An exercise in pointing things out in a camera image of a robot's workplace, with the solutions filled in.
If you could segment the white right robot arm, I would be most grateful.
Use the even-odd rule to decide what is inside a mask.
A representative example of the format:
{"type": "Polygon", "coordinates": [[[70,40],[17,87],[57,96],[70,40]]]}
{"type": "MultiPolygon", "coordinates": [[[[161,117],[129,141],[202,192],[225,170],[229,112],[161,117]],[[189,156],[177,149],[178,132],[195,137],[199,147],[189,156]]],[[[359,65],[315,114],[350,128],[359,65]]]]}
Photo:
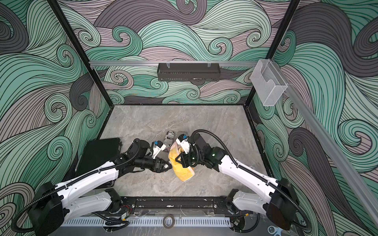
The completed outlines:
{"type": "Polygon", "coordinates": [[[240,161],[231,158],[224,147],[211,147],[200,134],[180,135],[175,144],[183,149],[176,161],[183,168],[203,165],[239,181],[253,191],[252,194],[233,190],[228,201],[234,209],[265,215],[273,224],[289,230],[294,224],[299,200],[290,182],[264,175],[240,161]]]}

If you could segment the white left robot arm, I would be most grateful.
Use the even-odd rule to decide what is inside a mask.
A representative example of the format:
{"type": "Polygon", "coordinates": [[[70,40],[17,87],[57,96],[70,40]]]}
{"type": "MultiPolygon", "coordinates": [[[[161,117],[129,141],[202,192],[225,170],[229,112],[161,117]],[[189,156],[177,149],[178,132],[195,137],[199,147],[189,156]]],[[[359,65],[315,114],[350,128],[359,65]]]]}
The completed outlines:
{"type": "Polygon", "coordinates": [[[161,141],[149,144],[145,140],[135,139],[126,152],[85,174],[59,184],[43,184],[28,210],[32,231],[37,236],[48,236],[73,218],[97,211],[119,212],[122,199],[114,189],[89,197],[85,194],[132,173],[135,167],[155,173],[170,170],[170,163],[157,157],[165,148],[166,145],[161,141]]]}

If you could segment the yellow pink microfiber cloth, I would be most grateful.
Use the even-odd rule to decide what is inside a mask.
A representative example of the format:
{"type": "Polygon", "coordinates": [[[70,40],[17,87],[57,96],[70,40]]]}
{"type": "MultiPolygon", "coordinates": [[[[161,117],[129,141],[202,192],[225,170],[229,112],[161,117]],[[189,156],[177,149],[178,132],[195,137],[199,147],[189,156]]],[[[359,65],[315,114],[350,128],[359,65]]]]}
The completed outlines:
{"type": "Polygon", "coordinates": [[[173,144],[170,148],[168,158],[171,162],[175,175],[180,181],[186,182],[195,175],[195,172],[192,167],[184,168],[182,164],[176,161],[176,158],[179,157],[181,153],[185,153],[184,150],[181,147],[178,147],[176,144],[173,144]]]}

